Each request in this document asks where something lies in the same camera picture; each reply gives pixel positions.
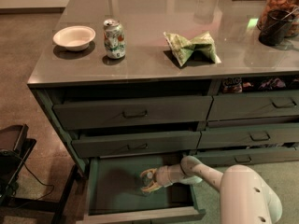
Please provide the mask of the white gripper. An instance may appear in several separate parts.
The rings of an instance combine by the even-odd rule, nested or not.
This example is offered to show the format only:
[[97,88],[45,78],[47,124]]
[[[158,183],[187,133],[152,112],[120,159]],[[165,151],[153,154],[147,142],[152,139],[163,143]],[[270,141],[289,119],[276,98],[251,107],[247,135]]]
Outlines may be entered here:
[[141,189],[143,192],[151,193],[161,187],[169,187],[174,183],[180,182],[185,177],[185,174],[179,165],[163,166],[158,169],[150,168],[143,171],[140,176],[153,177],[154,174],[156,182],[151,181],[146,187],[143,187]]

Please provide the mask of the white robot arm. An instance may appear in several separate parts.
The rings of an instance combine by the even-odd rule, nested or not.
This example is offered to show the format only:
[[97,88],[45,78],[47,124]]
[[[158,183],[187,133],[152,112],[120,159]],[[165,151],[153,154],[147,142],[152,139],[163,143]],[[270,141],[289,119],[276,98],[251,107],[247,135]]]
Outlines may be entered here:
[[141,189],[145,193],[175,183],[194,185],[206,181],[220,194],[221,224],[276,224],[282,217],[278,195],[258,173],[241,164],[222,173],[194,156],[186,156],[179,164],[150,168],[140,177],[145,178]]

